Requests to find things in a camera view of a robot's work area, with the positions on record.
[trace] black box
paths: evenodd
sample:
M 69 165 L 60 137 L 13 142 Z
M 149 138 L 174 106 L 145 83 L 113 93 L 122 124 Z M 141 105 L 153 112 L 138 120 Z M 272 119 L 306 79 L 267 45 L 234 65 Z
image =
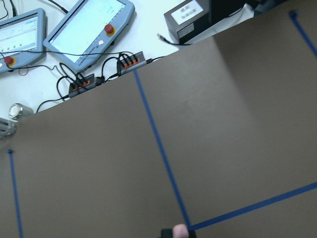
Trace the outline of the black box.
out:
M 211 27 L 208 0 L 186 0 L 164 14 L 170 33 L 184 44 Z

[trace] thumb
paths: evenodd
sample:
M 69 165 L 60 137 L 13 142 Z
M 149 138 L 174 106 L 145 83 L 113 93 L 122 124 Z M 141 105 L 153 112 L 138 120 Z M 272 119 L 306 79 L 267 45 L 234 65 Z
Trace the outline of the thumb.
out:
M 173 238 L 188 238 L 188 230 L 184 224 L 177 225 L 173 228 Z

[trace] blue tape line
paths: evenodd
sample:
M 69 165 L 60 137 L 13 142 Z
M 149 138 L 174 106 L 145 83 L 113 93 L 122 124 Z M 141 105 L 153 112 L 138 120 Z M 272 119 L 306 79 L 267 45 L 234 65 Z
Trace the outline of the blue tape line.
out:
M 148 114 L 149 121 L 150 121 L 152 130 L 153 130 L 153 133 L 154 133 L 155 138 L 156 138 L 156 141 L 157 141 L 157 143 L 158 143 L 159 151 L 160 151 L 161 156 L 162 156 L 162 158 L 163 158 L 163 161 L 164 161 L 164 164 L 165 164 L 165 167 L 166 167 L 166 170 L 167 170 L 169 179 L 170 179 L 170 181 L 171 181 L 171 183 L 172 183 L 172 187 L 173 187 L 173 189 L 174 189 L 174 193 L 175 193 L 175 195 L 176 195 L 178 204 L 179 204 L 180 209 L 181 209 L 181 212 L 182 212 L 182 214 L 183 214 L 183 218 L 184 218 L 184 220 L 185 220 L 185 224 L 186 224 L 187 227 L 190 227 L 191 222 L 190 222 L 189 216 L 188 216 L 188 214 L 187 214 L 187 211 L 186 211 L 184 202 L 183 202 L 183 200 L 182 200 L 182 197 L 181 197 L 181 195 L 180 195 L 180 192 L 179 192 L 179 190 L 178 190 L 178 187 L 177 187 L 177 184 L 176 184 L 176 180 L 175 180 L 175 178 L 174 178 L 174 175 L 173 175 L 171 166 L 170 166 L 170 164 L 169 164 L 169 162 L 168 162 L 167 155 L 166 155 L 166 153 L 165 153 L 165 150 L 164 150 L 164 147 L 163 147 L 163 143 L 162 143 L 162 141 L 161 141 L 161 139 L 160 139 L 158 129 L 157 129 L 157 127 L 156 127 L 154 118 L 153 118 L 153 116 L 152 116 L 152 113 L 151 113 L 151 109 L 150 109 L 148 100 L 147 100 L 146 95 L 145 95 L 145 93 L 144 93 L 144 90 L 143 90 L 143 87 L 142 87 L 142 84 L 141 84 L 141 80 L 140 80 L 139 74 L 138 74 L 137 70 L 134 70 L 133 73 L 134 73 L 134 77 L 135 77 L 135 80 L 136 80 L 136 82 L 137 82 L 137 85 L 138 85 L 138 88 L 139 88 L 139 91 L 140 91 L 140 94 L 141 94 L 141 97 L 142 97 L 142 100 L 143 100 L 143 103 L 144 103 L 144 107 L 145 107 L 146 112 L 147 112 L 147 114 Z
M 19 228 L 19 237 L 23 238 L 24 235 L 23 235 L 23 229 L 22 229 L 22 220 L 21 220 L 21 214 L 20 214 L 19 199 L 18 199 L 18 189 L 16 186 L 16 179 L 15 179 L 13 151 L 8 150 L 7 153 L 10 155 L 11 176 L 12 176 L 12 185 L 13 185 L 13 193 L 14 193 L 14 201 L 15 201 L 16 219 L 17 219 L 18 228 Z
M 258 202 L 258 203 L 255 203 L 253 205 L 250 205 L 250 206 L 235 210 L 233 212 L 229 212 L 227 214 L 212 218 L 210 220 L 198 223 L 196 225 L 191 226 L 190 229 L 198 230 L 198 229 L 201 229 L 201 228 L 204 228 L 204 227 L 208 227 L 208 226 L 211 226 L 213 224 L 216 224 L 216 223 L 219 223 L 219 222 L 223 222 L 223 221 L 231 219 L 233 217 L 237 217 L 237 216 L 240 216 L 242 214 L 245 214 L 245 213 L 248 213 L 248 212 L 251 212 L 251 211 L 266 207 L 266 206 L 269 206 L 269 205 L 271 205 L 273 203 L 280 202 L 282 200 L 297 196 L 299 194 L 311 191 L 311 190 L 316 189 L 316 188 L 317 188 L 317 182 L 314 182 L 312 184 L 309 184 L 307 186 L 295 189 L 295 190 L 290 191 L 290 192 L 286 192 L 286 193 L 281 194 L 279 196 L 276 196 L 276 197 L 264 200 L 262 202 Z
M 291 11 L 289 13 L 289 16 L 291 17 L 294 25 L 296 26 L 298 31 L 301 33 L 301 35 L 303 36 L 304 40 L 306 41 L 308 46 L 312 49 L 313 53 L 315 54 L 315 56 L 317 58 L 317 49 L 315 48 L 315 46 L 312 43 L 312 41 L 310 40 L 309 36 L 307 35 L 307 33 L 305 32 L 305 30 L 303 29 L 303 27 L 301 26 L 301 24 L 297 20 L 297 12 L 296 11 Z

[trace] white table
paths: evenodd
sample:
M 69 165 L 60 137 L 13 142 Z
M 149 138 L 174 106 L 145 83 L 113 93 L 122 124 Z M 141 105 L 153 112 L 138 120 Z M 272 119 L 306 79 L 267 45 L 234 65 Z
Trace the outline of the white table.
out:
M 9 11 L 9 17 L 12 17 L 11 5 L 9 0 L 4 0 Z M 47 0 L 13 0 L 17 13 L 22 14 L 36 8 L 43 8 L 46 12 L 47 29 L 50 33 L 55 26 L 64 17 L 64 12 L 57 8 Z M 57 0 L 67 10 L 70 10 L 77 2 L 76 0 L 60 1 Z M 160 56 L 169 55 L 175 51 L 182 50 L 185 46 L 172 46 L 162 42 L 157 38 L 157 33 L 165 36 L 167 39 L 171 38 L 164 19 L 164 13 L 183 2 L 182 0 L 161 0 L 155 4 L 153 1 L 131 0 L 135 5 L 136 14 L 129 26 L 127 26 L 121 35 L 115 41 L 114 46 L 107 50 L 107 53 L 131 51 L 137 53 L 143 51 L 146 59 L 156 58 Z M 0 18 L 5 15 L 5 10 L 0 3 Z M 201 35 L 192 39 L 189 43 L 195 43 L 210 35 L 214 35 L 229 27 L 232 27 L 244 20 L 253 17 L 253 11 L 250 6 L 245 5 L 242 11 L 238 14 L 227 18 L 208 29 Z M 100 75 L 101 65 L 103 61 L 110 56 L 102 56 L 98 62 L 90 69 L 85 71 L 84 75 L 95 73 Z M 60 59 L 52 53 L 47 53 L 46 57 L 35 65 L 45 64 L 49 67 L 58 65 Z M 112 75 L 116 72 L 115 62 L 109 62 L 105 68 L 106 75 Z M 44 67 L 34 68 L 29 70 L 25 76 L 20 76 L 18 71 L 5 72 L 0 74 L 0 118 L 9 119 L 8 110 L 14 103 L 21 103 L 36 111 L 39 104 L 50 99 L 58 99 L 59 95 L 56 90 L 56 82 L 60 78 L 60 74 L 54 70 L 49 71 Z M 59 84 L 62 95 L 68 93 L 69 83 L 62 81 Z M 52 107 L 58 102 L 50 102 L 44 104 L 41 110 Z

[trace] red emergency stop button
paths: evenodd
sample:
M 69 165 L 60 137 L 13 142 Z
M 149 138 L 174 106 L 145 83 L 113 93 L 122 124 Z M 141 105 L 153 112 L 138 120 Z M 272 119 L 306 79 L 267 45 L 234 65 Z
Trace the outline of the red emergency stop button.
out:
M 112 36 L 115 33 L 115 27 L 113 27 L 111 24 L 108 24 L 105 26 L 105 32 L 108 36 Z
M 5 62 L 7 65 L 12 66 L 12 65 L 14 65 L 14 63 L 15 63 L 15 59 L 12 58 L 11 56 L 6 56 L 6 57 L 4 58 L 4 62 Z

